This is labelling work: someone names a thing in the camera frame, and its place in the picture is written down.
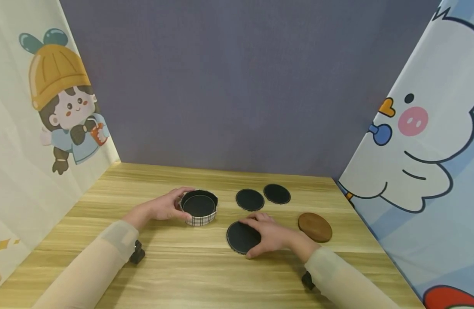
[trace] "blue pacifier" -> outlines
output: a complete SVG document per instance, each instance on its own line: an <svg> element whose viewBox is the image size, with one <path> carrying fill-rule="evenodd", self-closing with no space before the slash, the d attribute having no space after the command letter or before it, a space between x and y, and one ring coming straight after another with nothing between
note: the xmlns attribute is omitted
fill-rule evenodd
<svg viewBox="0 0 474 309"><path fill-rule="evenodd" d="M393 130L389 124L381 124L377 127L374 124L371 124L369 126L369 132L372 133L374 143L378 146L386 145L393 135Z"/></svg>

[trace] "wooden table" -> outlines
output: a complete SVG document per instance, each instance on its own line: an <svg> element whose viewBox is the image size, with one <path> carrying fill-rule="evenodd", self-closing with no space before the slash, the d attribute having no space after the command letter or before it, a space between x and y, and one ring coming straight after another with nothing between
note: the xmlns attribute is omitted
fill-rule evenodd
<svg viewBox="0 0 474 309"><path fill-rule="evenodd" d="M246 260L226 242L228 226L249 213L237 206L243 188L268 183L289 189L285 205L262 211L297 229L302 212L330 222L327 244L402 308L423 308L415 293L329 178L193 170L116 163L101 176L45 240L0 287L0 308L29 308L61 271L111 222L132 206L183 185L219 198L216 219L204 227L156 221L142 231L138 265L120 270L97 308L334 308L301 283L304 267L290 251Z"/></svg>

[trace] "black clamp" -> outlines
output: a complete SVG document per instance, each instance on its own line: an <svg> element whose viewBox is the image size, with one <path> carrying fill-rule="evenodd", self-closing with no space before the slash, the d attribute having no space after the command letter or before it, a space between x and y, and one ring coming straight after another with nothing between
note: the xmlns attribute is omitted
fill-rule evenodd
<svg viewBox="0 0 474 309"><path fill-rule="evenodd" d="M136 240L136 244L134 245L134 253L129 258L130 263L139 264L146 256L146 252L142 249L142 243Z"/></svg>
<svg viewBox="0 0 474 309"><path fill-rule="evenodd" d="M309 290L312 290L315 287L314 283L312 283L311 273L309 273L308 271L306 271L305 274L302 276L302 284L304 284L304 286Z"/></svg>

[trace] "round box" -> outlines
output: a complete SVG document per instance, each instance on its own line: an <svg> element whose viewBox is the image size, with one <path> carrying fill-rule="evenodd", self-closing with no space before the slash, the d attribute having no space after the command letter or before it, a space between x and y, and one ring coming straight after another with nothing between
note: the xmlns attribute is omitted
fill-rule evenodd
<svg viewBox="0 0 474 309"><path fill-rule="evenodd" d="M192 220L185 223L193 227L200 227L213 221L216 217L217 205L217 196L205 190L188 192L180 201L182 211L192 215Z"/></svg>

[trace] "yellow knit hat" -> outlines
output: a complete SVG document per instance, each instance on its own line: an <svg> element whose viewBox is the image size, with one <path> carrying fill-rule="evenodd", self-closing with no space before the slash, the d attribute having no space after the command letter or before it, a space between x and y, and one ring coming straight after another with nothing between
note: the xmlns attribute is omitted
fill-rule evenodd
<svg viewBox="0 0 474 309"><path fill-rule="evenodd" d="M33 107L41 111L59 92L74 86L90 86L81 58L65 46L45 44L36 51L29 67Z"/></svg>

